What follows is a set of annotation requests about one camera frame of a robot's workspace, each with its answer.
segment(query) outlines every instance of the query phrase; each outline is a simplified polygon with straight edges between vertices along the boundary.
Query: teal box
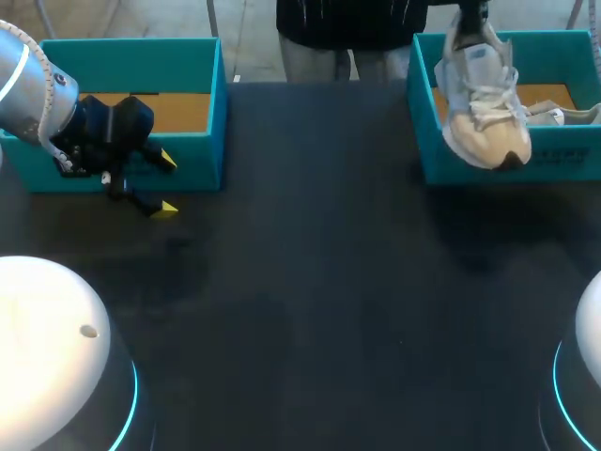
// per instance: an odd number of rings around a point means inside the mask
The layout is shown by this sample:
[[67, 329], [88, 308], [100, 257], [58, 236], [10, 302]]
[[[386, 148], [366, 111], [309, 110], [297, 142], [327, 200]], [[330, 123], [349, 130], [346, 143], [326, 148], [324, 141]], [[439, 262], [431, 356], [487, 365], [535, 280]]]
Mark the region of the teal box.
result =
[[[513, 42], [520, 84], [565, 84], [578, 109], [601, 101], [587, 31], [503, 32], [499, 36]], [[601, 126], [529, 127], [532, 159], [519, 171], [486, 171], [460, 160], [444, 142], [431, 90], [437, 85], [434, 67], [443, 45], [442, 34], [416, 35], [409, 64], [409, 110], [428, 183], [601, 179]]]
[[[48, 58], [79, 84], [80, 92], [210, 94], [206, 132], [152, 133], [177, 163], [165, 175], [137, 156], [126, 170], [137, 189], [217, 191], [221, 185], [227, 83], [218, 39], [75, 39], [42, 43]], [[49, 155], [14, 136], [0, 138], [10, 163], [33, 193], [102, 191], [100, 177], [61, 178]]]

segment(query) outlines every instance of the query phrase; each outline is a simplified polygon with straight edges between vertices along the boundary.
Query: screw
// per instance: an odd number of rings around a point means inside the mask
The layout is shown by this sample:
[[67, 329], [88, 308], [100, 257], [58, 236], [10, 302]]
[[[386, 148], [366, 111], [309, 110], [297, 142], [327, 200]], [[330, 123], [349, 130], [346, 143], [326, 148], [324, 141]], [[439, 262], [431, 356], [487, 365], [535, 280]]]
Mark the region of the screw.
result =
[[67, 80], [65, 79], [65, 77], [63, 76], [62, 73], [56, 73], [54, 75], [54, 79], [56, 80], [56, 82], [58, 84], [60, 84], [61, 86], [64, 86], [67, 84]]

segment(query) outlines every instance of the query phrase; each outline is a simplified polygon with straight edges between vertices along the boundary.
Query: sneaker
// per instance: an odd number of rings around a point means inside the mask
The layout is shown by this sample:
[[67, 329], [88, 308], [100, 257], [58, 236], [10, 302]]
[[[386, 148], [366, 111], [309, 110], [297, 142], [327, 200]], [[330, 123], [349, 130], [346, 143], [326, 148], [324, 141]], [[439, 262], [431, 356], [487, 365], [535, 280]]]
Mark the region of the sneaker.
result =
[[530, 125], [601, 125], [601, 103], [590, 110], [577, 111], [542, 101], [528, 108], [526, 119]]
[[529, 161], [532, 144], [516, 93], [511, 42], [502, 42], [488, 22], [479, 36], [459, 36], [460, 19], [459, 12], [435, 67], [439, 91], [449, 103], [444, 139], [473, 166], [519, 168]]

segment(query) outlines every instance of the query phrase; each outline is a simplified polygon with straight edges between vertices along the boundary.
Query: white dome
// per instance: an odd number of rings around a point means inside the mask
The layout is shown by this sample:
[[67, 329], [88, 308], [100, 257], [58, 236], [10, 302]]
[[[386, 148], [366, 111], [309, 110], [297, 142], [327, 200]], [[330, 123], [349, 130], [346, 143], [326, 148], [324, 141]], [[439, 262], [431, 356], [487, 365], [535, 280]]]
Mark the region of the white dome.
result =
[[601, 272], [580, 298], [576, 313], [576, 337], [584, 363], [601, 386]]
[[96, 388], [110, 348], [98, 294], [75, 272], [0, 257], [0, 449], [30, 450]]

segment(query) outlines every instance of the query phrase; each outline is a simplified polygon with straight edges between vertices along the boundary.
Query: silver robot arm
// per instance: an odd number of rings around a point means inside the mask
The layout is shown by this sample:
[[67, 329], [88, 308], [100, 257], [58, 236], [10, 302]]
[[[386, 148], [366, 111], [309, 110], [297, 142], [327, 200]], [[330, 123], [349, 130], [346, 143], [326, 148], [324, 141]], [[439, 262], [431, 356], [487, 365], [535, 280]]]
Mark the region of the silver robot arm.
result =
[[133, 96], [115, 106], [94, 96], [79, 101], [77, 82], [24, 31], [0, 20], [0, 129], [46, 149], [62, 177], [100, 175], [112, 200], [127, 199], [147, 217], [173, 216], [177, 209], [125, 179], [133, 152], [165, 174], [177, 168], [161, 144], [148, 139], [153, 126], [154, 113]]
[[50, 140], [68, 123], [77, 82], [52, 64], [38, 44], [0, 20], [0, 129], [45, 148], [65, 168], [68, 156]]

